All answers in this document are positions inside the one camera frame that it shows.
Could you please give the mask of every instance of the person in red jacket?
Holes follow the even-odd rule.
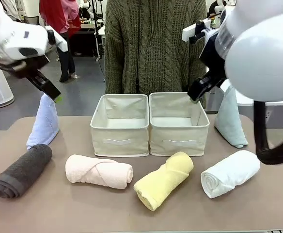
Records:
[[[40,0],[39,13],[47,25],[50,25],[52,28],[54,28],[54,30],[56,30],[67,41],[67,52],[62,52],[59,48],[57,48],[62,70],[60,82],[65,82],[69,78],[75,78],[76,69],[73,55],[69,47],[68,21],[74,21],[75,19],[77,21],[79,20],[78,4],[75,0],[52,0],[52,4],[49,2],[49,0]]]

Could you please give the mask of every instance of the person in green sweater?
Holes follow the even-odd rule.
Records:
[[[186,92],[205,74],[204,41],[182,41],[182,30],[206,18],[205,0],[108,0],[106,94]]]

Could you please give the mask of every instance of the folded towel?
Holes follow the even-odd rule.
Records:
[[[249,180],[260,169],[254,153],[238,151],[201,173],[204,192],[215,198]]]
[[[232,146],[242,148],[248,145],[239,118],[235,89],[232,86],[229,86],[224,94],[215,119],[215,127]]]
[[[0,197],[22,196],[38,179],[51,157],[50,147],[44,144],[33,146],[0,174]]]
[[[65,171],[71,183],[94,183],[119,189],[126,188],[133,178],[133,168],[130,164],[77,154],[67,159]]]
[[[36,115],[36,121],[26,146],[29,150],[37,144],[49,145],[59,132],[59,120],[54,101],[43,94],[40,99],[39,108]]]
[[[143,204],[155,211],[192,170],[190,157],[178,152],[168,158],[158,170],[137,181],[134,190]]]

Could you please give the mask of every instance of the chair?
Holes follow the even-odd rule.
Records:
[[[24,21],[25,21],[25,23],[39,25],[39,17],[38,16],[34,16],[34,17],[24,16]]]

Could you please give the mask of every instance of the bin handle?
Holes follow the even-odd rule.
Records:
[[[163,140],[163,143],[175,144],[176,146],[192,146],[196,144],[198,140],[188,140],[188,141],[172,141],[172,140]]]
[[[113,139],[106,139],[106,138],[104,138],[103,139],[103,143],[122,146],[122,145],[127,145],[127,144],[132,143],[132,140],[131,139],[127,139],[127,140],[117,141],[117,140],[113,140]]]

